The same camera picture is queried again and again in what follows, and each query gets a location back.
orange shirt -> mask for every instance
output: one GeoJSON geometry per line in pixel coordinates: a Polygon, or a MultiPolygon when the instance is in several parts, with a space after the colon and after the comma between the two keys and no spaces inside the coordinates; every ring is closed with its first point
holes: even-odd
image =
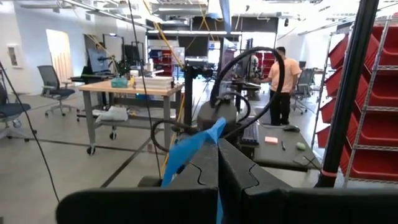
{"type": "MultiPolygon", "coordinates": [[[[288,93],[293,88],[293,77],[301,74],[299,63],[291,58],[286,58],[285,62],[285,82],[282,88],[282,93],[288,93]]],[[[279,64],[276,62],[271,66],[269,71],[269,78],[271,78],[271,90],[276,91],[279,83],[279,64]]]]}

pen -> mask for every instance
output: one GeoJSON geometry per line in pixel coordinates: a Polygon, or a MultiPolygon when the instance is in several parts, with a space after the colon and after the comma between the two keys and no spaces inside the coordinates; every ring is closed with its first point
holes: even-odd
{"type": "Polygon", "coordinates": [[[281,141],[280,143],[281,143],[281,145],[282,145],[282,150],[283,150],[283,151],[286,151],[286,148],[285,148],[285,144],[284,144],[284,142],[283,142],[283,141],[281,141]]]}

table caster wheel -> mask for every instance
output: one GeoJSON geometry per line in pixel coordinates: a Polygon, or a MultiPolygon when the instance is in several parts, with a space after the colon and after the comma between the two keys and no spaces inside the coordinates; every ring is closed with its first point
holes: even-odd
{"type": "Polygon", "coordinates": [[[14,121],[12,121],[12,125],[14,128],[20,128],[22,126],[21,121],[15,119],[14,121]]]}
{"type": "Polygon", "coordinates": [[[109,138],[112,139],[112,140],[115,140],[116,139],[116,133],[109,134],[109,138]]]}
{"type": "Polygon", "coordinates": [[[95,153],[95,147],[88,147],[87,148],[87,154],[89,154],[89,155],[94,155],[94,153],[95,153]]]}

office chair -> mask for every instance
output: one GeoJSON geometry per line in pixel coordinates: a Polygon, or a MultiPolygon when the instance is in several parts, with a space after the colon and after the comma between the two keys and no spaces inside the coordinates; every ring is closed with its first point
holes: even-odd
{"type": "Polygon", "coordinates": [[[65,116],[65,113],[63,112],[64,108],[68,108],[69,111],[72,110],[72,108],[76,109],[77,112],[79,109],[74,106],[70,105],[64,105],[62,103],[62,100],[66,100],[69,98],[70,95],[74,94],[75,91],[68,89],[68,84],[70,82],[62,82],[65,84],[64,88],[60,87],[60,80],[58,79],[57,73],[55,72],[53,66],[51,65],[41,65],[37,67],[39,69],[40,75],[42,76],[43,79],[43,91],[42,91],[42,96],[44,98],[50,98],[50,99],[55,99],[58,100],[59,105],[57,106],[52,106],[50,109],[45,111],[45,116],[47,117],[49,115],[49,111],[51,113],[54,112],[54,110],[59,109],[62,113],[62,116],[65,116]]]}
{"type": "Polygon", "coordinates": [[[18,120],[18,117],[24,112],[30,110],[30,105],[18,102],[18,99],[15,100],[15,103],[10,103],[7,98],[7,91],[3,87],[2,83],[0,83],[0,123],[6,124],[6,127],[0,131],[0,139],[7,137],[11,139],[12,137],[20,137],[24,138],[25,142],[29,141],[28,136],[22,131],[18,130],[21,126],[21,122],[18,120]]]}
{"type": "Polygon", "coordinates": [[[298,109],[300,110],[300,114],[304,114],[304,112],[308,111],[308,107],[301,101],[311,97],[311,84],[314,74],[312,69],[305,69],[298,78],[296,91],[293,95],[294,104],[290,106],[293,111],[298,109]]]}

black pants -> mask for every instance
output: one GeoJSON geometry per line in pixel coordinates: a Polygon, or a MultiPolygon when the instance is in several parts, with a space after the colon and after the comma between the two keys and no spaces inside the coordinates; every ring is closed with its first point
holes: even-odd
{"type": "MultiPolygon", "coordinates": [[[[275,95],[275,91],[270,92],[269,98],[271,99],[275,95]]],[[[270,114],[271,114],[271,125],[281,125],[289,123],[289,113],[290,113],[290,94],[281,93],[279,97],[271,104],[270,114]]]]}

